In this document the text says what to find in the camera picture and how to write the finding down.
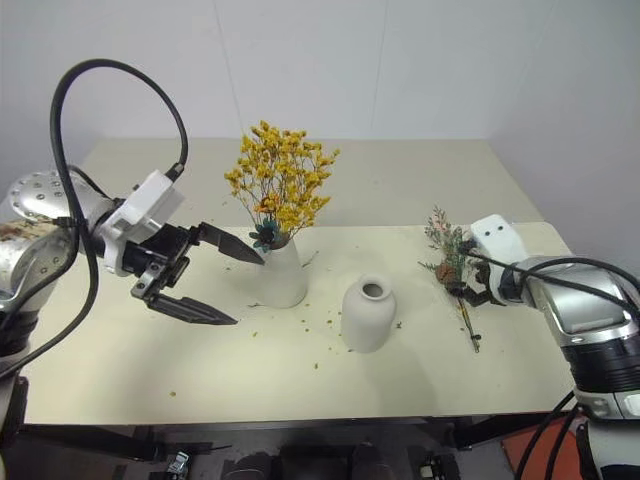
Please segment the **left gripper ribbed pointed finger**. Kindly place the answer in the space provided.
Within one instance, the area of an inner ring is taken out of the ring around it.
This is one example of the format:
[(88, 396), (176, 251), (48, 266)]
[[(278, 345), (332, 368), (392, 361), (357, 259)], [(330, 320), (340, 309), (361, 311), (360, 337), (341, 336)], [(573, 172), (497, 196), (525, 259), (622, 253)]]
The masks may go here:
[(175, 299), (164, 294), (154, 294), (145, 303), (151, 310), (186, 323), (212, 326), (238, 323), (226, 313), (190, 297)]

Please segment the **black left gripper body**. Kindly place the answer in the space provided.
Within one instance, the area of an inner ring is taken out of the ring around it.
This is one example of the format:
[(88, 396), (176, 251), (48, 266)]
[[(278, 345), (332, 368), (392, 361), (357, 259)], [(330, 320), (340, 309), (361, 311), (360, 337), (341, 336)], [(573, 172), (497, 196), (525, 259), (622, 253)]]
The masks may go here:
[(164, 225), (142, 243), (126, 243), (123, 270), (137, 280), (131, 289), (134, 298), (150, 301), (164, 288), (173, 288), (190, 263), (187, 254), (199, 244), (199, 230)]

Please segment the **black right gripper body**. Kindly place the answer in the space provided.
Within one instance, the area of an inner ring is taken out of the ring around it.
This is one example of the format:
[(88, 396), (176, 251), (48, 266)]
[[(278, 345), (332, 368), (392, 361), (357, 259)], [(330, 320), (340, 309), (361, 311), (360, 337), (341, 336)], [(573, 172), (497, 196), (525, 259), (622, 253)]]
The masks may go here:
[(475, 291), (472, 288), (468, 289), (468, 302), (472, 307), (478, 307), (486, 303), (492, 305), (504, 306), (504, 303), (499, 301), (490, 289), (490, 265), (485, 261), (474, 261), (471, 263), (472, 270), (474, 272), (474, 279), (477, 284), (482, 285), (484, 289), (482, 291)]

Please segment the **left gripper smooth pointed finger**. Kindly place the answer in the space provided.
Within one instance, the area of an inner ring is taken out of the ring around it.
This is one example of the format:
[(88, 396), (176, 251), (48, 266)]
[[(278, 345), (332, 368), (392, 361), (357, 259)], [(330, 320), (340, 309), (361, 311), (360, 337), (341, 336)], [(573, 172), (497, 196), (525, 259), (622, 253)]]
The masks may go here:
[(198, 240), (217, 247), (221, 254), (238, 261), (264, 264), (264, 259), (240, 238), (206, 222), (201, 222), (198, 226)]

